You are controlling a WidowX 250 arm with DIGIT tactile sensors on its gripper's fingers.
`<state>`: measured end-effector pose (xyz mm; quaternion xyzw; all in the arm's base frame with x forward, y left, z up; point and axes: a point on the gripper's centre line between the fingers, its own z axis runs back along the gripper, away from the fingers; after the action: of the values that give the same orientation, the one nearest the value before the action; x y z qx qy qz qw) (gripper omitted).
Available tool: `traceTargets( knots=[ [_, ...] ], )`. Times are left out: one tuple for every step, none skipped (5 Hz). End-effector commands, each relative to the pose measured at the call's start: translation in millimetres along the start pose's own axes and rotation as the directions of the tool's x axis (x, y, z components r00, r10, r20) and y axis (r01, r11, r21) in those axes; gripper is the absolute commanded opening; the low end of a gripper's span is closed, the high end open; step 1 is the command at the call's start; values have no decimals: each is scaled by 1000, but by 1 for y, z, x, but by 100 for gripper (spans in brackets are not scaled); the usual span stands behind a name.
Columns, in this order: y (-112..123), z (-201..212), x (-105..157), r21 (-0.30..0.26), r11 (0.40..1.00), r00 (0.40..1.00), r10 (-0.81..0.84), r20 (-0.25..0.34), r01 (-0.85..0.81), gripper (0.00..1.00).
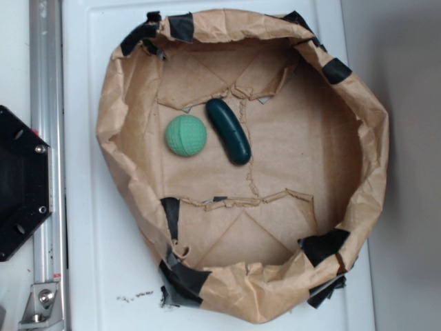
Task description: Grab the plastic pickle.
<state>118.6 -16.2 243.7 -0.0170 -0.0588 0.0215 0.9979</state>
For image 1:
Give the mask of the black hexagonal robot base plate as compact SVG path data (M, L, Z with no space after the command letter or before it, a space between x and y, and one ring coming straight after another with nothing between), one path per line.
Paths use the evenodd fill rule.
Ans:
M50 146L1 106L1 261L52 214Z

